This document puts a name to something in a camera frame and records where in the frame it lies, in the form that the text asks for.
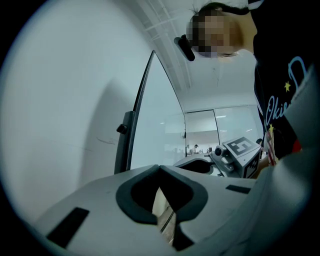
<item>black t-shirt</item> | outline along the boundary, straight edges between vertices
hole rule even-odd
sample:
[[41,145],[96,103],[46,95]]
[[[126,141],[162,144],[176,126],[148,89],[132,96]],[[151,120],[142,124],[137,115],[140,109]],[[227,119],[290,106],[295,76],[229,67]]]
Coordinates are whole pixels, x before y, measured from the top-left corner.
[[310,5],[292,4],[287,0],[264,0],[258,8],[250,10],[257,29],[253,40],[257,60],[254,92],[263,114],[271,164],[300,149],[284,112],[317,50],[312,40],[315,34],[312,26],[316,24],[308,18],[311,13],[306,10]]

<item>black rubber pad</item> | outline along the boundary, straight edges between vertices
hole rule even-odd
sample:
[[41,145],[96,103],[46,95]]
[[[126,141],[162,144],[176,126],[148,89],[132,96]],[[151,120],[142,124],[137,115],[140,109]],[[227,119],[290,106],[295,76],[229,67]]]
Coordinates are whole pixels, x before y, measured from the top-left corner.
[[249,188],[249,187],[235,186],[235,185],[229,185],[225,189],[232,190],[232,191],[239,192],[239,193],[243,193],[243,194],[248,194],[251,190],[251,188]]
[[66,248],[88,214],[88,210],[74,208],[46,238],[58,246]]

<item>glass wall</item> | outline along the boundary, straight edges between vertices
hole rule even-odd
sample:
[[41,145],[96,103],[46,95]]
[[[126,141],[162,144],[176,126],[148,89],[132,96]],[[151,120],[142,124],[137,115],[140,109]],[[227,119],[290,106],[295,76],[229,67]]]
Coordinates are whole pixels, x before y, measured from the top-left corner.
[[214,150],[219,145],[219,137],[215,113],[213,110],[185,114],[187,154],[195,145],[198,153],[206,153],[209,148]]
[[256,105],[217,108],[214,111],[221,144],[242,136],[253,142],[262,139],[262,124]]
[[174,165],[186,156],[185,116],[158,56],[151,62],[132,149],[131,169]]

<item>black hair clip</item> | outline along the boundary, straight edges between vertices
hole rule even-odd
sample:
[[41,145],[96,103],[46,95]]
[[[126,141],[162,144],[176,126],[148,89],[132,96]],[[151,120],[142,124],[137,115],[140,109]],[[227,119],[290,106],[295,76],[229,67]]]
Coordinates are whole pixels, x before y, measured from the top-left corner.
[[174,43],[181,51],[182,55],[186,57],[189,61],[193,62],[195,60],[195,55],[193,51],[191,50],[191,45],[189,41],[187,40],[186,35],[182,35],[181,37],[176,37],[174,39]]

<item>white wall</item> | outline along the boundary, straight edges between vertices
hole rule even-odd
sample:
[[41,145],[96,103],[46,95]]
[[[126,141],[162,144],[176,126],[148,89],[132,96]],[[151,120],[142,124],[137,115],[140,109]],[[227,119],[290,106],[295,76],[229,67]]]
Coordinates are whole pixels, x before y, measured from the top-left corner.
[[113,174],[116,128],[153,50],[142,30],[112,1],[49,1],[15,41],[0,76],[1,168],[28,222]]

